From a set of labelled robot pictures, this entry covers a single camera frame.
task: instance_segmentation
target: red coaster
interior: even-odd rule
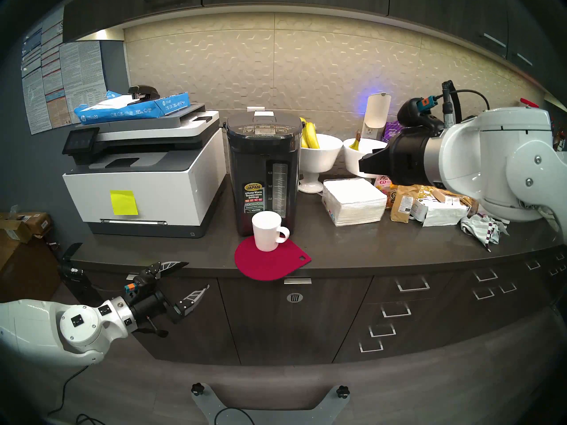
[[[254,280],[277,280],[311,262],[300,247],[289,239],[274,251],[256,248],[254,236],[244,239],[234,252],[234,263],[242,274]]]

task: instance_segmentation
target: banana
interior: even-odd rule
[[[303,117],[300,117],[301,121],[303,122],[304,125],[307,125],[307,122],[305,121],[305,119]],[[307,144],[307,140],[305,140],[305,126],[303,127],[303,130],[301,131],[301,147],[309,147],[309,145]]]
[[[361,136],[362,136],[361,132],[356,131],[356,138],[354,139],[354,143],[349,146],[351,149],[354,149],[355,151],[358,150],[358,145],[360,144]]]
[[[317,141],[317,135],[315,130],[315,125],[309,122],[305,125],[305,140],[311,149],[319,149],[319,142]]]

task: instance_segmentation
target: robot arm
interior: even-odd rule
[[[0,343],[42,363],[88,365],[102,361],[116,338],[126,338],[132,332],[165,337],[167,332],[158,330],[151,317],[165,313],[178,323],[193,312],[209,288],[207,285],[175,299],[166,297],[159,279],[184,265],[155,263],[125,286],[124,297],[106,300],[96,308],[38,300],[0,304]],[[140,328],[144,322],[152,328]]]
[[[364,156],[362,172],[464,194],[512,221],[540,219],[539,208],[547,207],[567,240],[567,164],[553,150],[547,111],[497,108],[446,127],[419,112],[418,103],[410,99],[400,108],[406,128],[386,148]]]

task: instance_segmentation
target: yellow sticky note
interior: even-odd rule
[[[137,215],[136,199],[131,190],[111,190],[110,201],[115,215]]]

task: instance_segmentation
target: printer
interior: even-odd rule
[[[225,187],[218,111],[194,104],[170,115],[78,125],[63,175],[93,233],[200,238]]]

